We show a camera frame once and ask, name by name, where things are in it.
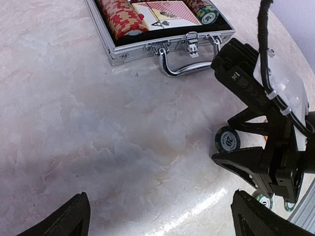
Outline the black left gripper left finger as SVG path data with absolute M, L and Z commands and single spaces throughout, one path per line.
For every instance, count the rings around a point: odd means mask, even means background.
M 41 222 L 20 236 L 87 236 L 91 207 L 85 192 L 74 195 Z

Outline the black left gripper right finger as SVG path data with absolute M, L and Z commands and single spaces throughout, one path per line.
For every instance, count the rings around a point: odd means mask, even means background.
M 237 236 L 312 236 L 276 215 L 244 190 L 233 195 L 231 211 Z

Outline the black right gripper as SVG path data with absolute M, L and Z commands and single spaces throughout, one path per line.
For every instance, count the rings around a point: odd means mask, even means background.
M 262 117 L 250 107 L 231 117 L 227 123 L 235 130 L 268 134 L 265 148 L 247 147 L 213 154 L 211 159 L 220 167 L 236 174 L 267 198 L 277 195 L 287 203 L 298 201 L 304 173 L 292 122 L 275 110 L 266 114 L 267 123 L 251 123 Z

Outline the aluminium poker set case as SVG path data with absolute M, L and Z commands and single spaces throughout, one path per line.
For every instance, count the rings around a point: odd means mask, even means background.
M 155 0 L 128 1 L 132 4 Z M 197 58 L 204 47 L 212 46 L 213 53 L 216 55 L 222 44 L 235 33 L 231 23 L 213 4 L 212 7 L 218 10 L 219 17 L 211 25 L 201 23 L 199 26 L 158 29 L 137 36 L 124 36 L 119 40 L 115 40 L 95 0 L 87 1 L 87 7 L 112 66 L 122 65 L 138 59 L 158 57 L 162 72 L 170 77 L 209 68 L 212 61 L 200 61 L 172 69 L 168 60 L 169 53 L 179 52 L 191 58 Z

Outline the green poker chip stack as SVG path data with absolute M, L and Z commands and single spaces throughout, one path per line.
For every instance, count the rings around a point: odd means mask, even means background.
M 219 12 L 216 8 L 208 5 L 199 9 L 196 13 L 196 16 L 203 25 L 211 25 L 219 17 Z

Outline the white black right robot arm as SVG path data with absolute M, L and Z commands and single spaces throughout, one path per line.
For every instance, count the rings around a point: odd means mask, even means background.
M 315 172 L 314 138 L 307 138 L 305 151 L 299 151 L 292 122 L 274 109 L 263 113 L 246 108 L 230 118 L 228 124 L 238 131 L 266 136 L 265 147 L 217 153 L 212 160 L 265 197 L 277 195 L 285 202 L 296 203 L 304 174 Z

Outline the orange big blind button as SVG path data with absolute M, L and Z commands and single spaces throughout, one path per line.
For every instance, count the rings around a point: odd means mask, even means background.
M 264 136 L 264 140 L 265 140 L 265 142 L 267 142 L 267 139 L 268 139 L 268 136 Z

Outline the right chip row in case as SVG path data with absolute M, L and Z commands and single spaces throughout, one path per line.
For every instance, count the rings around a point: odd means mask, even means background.
M 212 6 L 212 2 L 210 0 L 184 0 L 184 3 L 190 10 L 198 11 L 206 6 Z

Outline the chip row in case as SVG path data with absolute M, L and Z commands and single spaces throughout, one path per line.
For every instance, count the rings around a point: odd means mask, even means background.
M 184 0 L 184 3 L 190 10 L 198 11 L 206 6 L 212 6 L 212 2 L 210 0 Z
M 137 11 L 127 0 L 96 0 L 115 40 L 149 31 Z

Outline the red playing card deck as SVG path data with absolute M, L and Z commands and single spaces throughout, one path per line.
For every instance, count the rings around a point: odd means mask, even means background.
M 201 25 L 183 1 L 144 1 L 131 5 L 150 31 Z

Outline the left chip row in case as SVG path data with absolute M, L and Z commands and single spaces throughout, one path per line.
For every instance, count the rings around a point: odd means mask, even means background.
M 149 31 L 137 11 L 127 0 L 96 0 L 115 40 Z

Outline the front aluminium rail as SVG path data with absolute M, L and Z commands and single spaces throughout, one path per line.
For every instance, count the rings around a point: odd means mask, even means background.
M 306 194 L 288 221 L 314 234 L 315 233 L 315 181 L 313 180 Z

